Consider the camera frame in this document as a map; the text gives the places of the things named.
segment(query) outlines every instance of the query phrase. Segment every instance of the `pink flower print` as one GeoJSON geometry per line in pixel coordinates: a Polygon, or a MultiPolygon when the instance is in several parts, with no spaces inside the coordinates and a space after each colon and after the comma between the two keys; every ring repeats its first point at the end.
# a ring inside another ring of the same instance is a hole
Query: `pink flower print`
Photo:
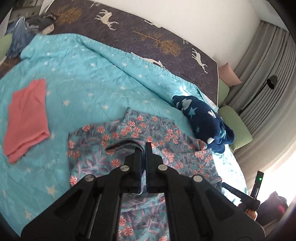
{"type": "Polygon", "coordinates": [[[74,142],[74,141],[71,141],[71,140],[69,140],[68,143],[69,143],[68,146],[69,146],[69,148],[71,148],[71,149],[72,149],[72,148],[74,147],[74,145],[75,145],[75,142],[74,142]]]}
{"type": "Polygon", "coordinates": [[[99,126],[98,127],[98,132],[99,133],[104,133],[105,132],[105,128],[103,126],[99,126]]]}
{"type": "Polygon", "coordinates": [[[166,142],[169,142],[169,141],[170,141],[170,138],[169,138],[168,136],[166,136],[166,137],[165,137],[165,141],[166,141],[166,142]]]}
{"type": "Polygon", "coordinates": [[[113,167],[119,167],[120,166],[120,161],[118,161],[118,159],[112,160],[112,166],[113,167]]]}
{"type": "Polygon", "coordinates": [[[123,227],[126,224],[126,220],[123,216],[120,216],[119,218],[119,226],[123,227]]]}
{"type": "Polygon", "coordinates": [[[107,142],[105,142],[105,141],[102,141],[102,142],[101,142],[101,144],[102,144],[102,146],[103,146],[104,148],[106,148],[106,147],[107,147],[107,145],[108,145],[108,143],[107,143],[107,142]]]}
{"type": "Polygon", "coordinates": [[[142,132],[141,129],[140,129],[139,127],[135,127],[133,130],[134,130],[135,132],[137,132],[137,133],[141,133],[141,132],[142,132]]]}
{"type": "Polygon", "coordinates": [[[147,137],[147,141],[148,142],[152,142],[153,141],[153,138],[152,137],[147,137]]]}
{"type": "Polygon", "coordinates": [[[138,138],[138,137],[139,137],[139,134],[133,132],[133,133],[131,134],[131,137],[132,137],[132,138],[138,138]]]}
{"type": "Polygon", "coordinates": [[[119,137],[118,132],[114,132],[114,133],[112,134],[112,137],[113,137],[114,139],[118,139],[118,137],[119,137]]]}
{"type": "Polygon", "coordinates": [[[167,239],[167,235],[161,236],[161,238],[158,241],[166,241],[166,239],[167,239]]]}
{"type": "Polygon", "coordinates": [[[74,177],[73,175],[71,175],[69,182],[71,186],[74,186],[77,183],[77,177],[74,177]]]}
{"type": "Polygon", "coordinates": [[[133,229],[131,227],[126,227],[122,231],[125,236],[132,236],[133,235],[133,229]]]}
{"type": "Polygon", "coordinates": [[[121,134],[122,134],[123,136],[126,136],[126,135],[128,134],[128,131],[127,131],[126,129],[122,129],[122,130],[121,130],[121,134]]]}
{"type": "Polygon", "coordinates": [[[128,124],[129,124],[130,127],[135,127],[136,126],[136,124],[133,121],[129,121],[128,124]]]}
{"type": "Polygon", "coordinates": [[[76,152],[73,154],[74,159],[77,159],[79,156],[80,156],[80,152],[79,152],[79,151],[76,151],[76,152]]]}
{"type": "Polygon", "coordinates": [[[86,125],[84,127],[82,127],[83,131],[89,131],[91,129],[91,125],[86,125]]]}
{"type": "Polygon", "coordinates": [[[111,155],[112,156],[112,155],[114,155],[114,153],[115,153],[115,150],[114,149],[110,149],[110,150],[107,150],[106,151],[106,154],[107,155],[111,155]]]}
{"type": "Polygon", "coordinates": [[[126,130],[127,132],[130,132],[130,131],[132,131],[132,128],[131,128],[130,126],[126,126],[126,127],[125,127],[125,130],[126,130]]]}
{"type": "Polygon", "coordinates": [[[105,135],[103,135],[102,139],[104,141],[108,141],[110,139],[110,136],[105,134],[105,135]]]}

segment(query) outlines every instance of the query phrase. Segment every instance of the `clothes pile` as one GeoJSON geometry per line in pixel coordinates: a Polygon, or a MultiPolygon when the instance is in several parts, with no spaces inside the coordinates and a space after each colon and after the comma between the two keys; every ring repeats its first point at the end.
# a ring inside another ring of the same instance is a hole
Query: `clothes pile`
{"type": "Polygon", "coordinates": [[[36,34],[49,34],[54,30],[56,16],[39,15],[31,18],[21,17],[14,21],[6,31],[12,33],[12,43],[7,56],[14,58],[32,41],[36,34]]]}

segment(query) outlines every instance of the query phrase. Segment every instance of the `white star print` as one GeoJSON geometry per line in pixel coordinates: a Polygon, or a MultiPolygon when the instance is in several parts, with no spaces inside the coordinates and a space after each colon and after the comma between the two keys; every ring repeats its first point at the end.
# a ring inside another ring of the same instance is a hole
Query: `white star print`
{"type": "Polygon", "coordinates": [[[51,188],[49,188],[47,186],[45,186],[45,187],[47,189],[47,193],[50,194],[50,195],[52,195],[55,198],[54,194],[57,193],[58,191],[54,189],[54,185],[52,185],[51,188]]]}
{"type": "Polygon", "coordinates": [[[65,106],[68,106],[69,103],[70,103],[69,100],[65,100],[65,101],[63,101],[63,105],[65,105],[65,106]]]}
{"type": "Polygon", "coordinates": [[[26,214],[26,219],[31,220],[31,214],[28,212],[28,210],[25,210],[25,214],[26,214]]]}

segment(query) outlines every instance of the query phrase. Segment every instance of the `fabric fold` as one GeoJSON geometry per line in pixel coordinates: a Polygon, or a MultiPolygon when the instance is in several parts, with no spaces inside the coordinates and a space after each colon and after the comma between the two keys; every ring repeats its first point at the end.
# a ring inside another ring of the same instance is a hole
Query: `fabric fold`
{"type": "Polygon", "coordinates": [[[45,110],[45,79],[33,80],[28,87],[14,92],[8,107],[8,127],[3,151],[14,163],[30,147],[49,137],[45,110]]]}

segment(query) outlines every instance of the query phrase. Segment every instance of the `blue star-patterned blanket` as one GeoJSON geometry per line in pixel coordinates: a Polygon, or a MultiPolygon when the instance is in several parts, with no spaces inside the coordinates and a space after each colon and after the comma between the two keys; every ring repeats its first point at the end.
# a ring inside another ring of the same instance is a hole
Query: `blue star-patterned blanket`
{"type": "MultiPolygon", "coordinates": [[[[194,137],[187,118],[172,107],[172,97],[193,95],[207,102],[195,85],[169,71],[77,34],[37,35],[21,59],[0,80],[0,212],[17,234],[70,188],[68,133],[89,123],[122,118],[131,107],[173,119],[183,133],[194,137]],[[12,93],[41,78],[47,82],[51,136],[11,165],[1,146],[12,93]]],[[[222,179],[234,173],[228,183],[243,191],[242,172],[228,153],[227,158],[213,155],[220,165],[217,172],[222,179]]]]}
{"type": "Polygon", "coordinates": [[[233,130],[209,105],[195,96],[174,96],[173,102],[187,116],[195,137],[203,140],[208,148],[223,153],[225,144],[233,143],[233,130]]]}

